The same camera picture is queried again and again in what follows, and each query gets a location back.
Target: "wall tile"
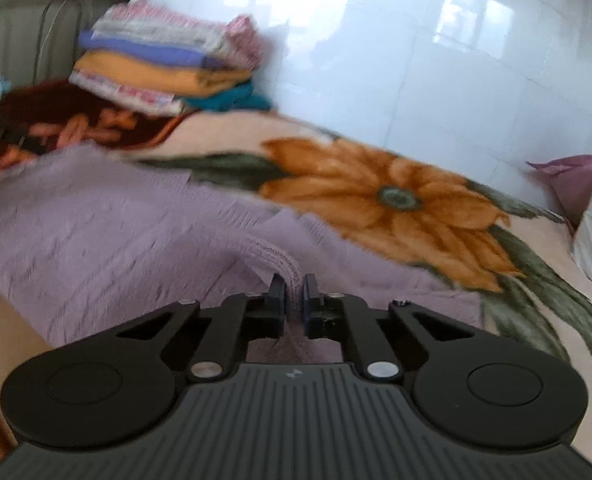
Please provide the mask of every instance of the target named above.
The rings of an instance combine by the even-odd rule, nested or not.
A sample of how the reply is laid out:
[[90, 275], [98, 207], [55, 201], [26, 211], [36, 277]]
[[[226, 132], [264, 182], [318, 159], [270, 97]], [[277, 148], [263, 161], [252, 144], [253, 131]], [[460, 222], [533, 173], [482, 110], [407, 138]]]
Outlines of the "wall tile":
[[479, 52], [463, 52], [421, 34], [398, 113], [484, 144], [506, 145], [527, 80]]
[[539, 205], [526, 160], [592, 153], [592, 0], [154, 0], [253, 14], [286, 114]]

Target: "bed sheet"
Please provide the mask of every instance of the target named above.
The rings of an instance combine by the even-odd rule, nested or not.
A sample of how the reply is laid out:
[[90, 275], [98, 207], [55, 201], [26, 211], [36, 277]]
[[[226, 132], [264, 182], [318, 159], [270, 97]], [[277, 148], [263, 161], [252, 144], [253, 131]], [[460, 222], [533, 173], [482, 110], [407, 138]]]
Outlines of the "bed sheet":
[[589, 408], [574, 445], [592, 461], [592, 283], [567, 222], [435, 166], [256, 112], [196, 114], [152, 150], [157, 168], [319, 215], [383, 258], [478, 292], [487, 330], [569, 362]]

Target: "metal screw head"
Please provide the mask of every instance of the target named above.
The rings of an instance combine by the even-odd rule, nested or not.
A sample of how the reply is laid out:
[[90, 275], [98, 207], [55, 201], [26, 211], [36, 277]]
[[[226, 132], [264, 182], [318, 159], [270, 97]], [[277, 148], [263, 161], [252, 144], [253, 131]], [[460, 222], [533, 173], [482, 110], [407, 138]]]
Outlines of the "metal screw head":
[[191, 367], [191, 373], [201, 379], [211, 379], [222, 373], [222, 366], [213, 361], [200, 361]]
[[388, 379], [398, 375], [400, 368], [389, 361], [376, 361], [367, 366], [367, 373], [377, 379]]

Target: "stack of folded clothes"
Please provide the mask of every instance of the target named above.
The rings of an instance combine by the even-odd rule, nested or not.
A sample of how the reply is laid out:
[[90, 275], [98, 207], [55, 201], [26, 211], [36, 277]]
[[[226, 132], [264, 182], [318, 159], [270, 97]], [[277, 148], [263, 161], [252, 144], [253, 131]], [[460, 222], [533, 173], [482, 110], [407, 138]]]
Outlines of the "stack of folded clothes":
[[70, 82], [122, 107], [166, 116], [271, 109], [253, 92], [263, 50], [249, 16], [206, 22], [132, 0], [110, 7], [79, 43], [87, 52]]

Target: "brown blanket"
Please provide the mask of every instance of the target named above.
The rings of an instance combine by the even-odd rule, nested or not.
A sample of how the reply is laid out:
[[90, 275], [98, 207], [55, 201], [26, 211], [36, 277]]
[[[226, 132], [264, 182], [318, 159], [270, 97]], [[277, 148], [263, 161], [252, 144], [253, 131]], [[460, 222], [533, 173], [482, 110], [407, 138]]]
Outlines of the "brown blanket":
[[[67, 81], [15, 90], [0, 102], [0, 122], [28, 131], [49, 150], [95, 140], [112, 150], [152, 148], [185, 116], [147, 116], [125, 110]], [[0, 143], [0, 170], [32, 158]]]

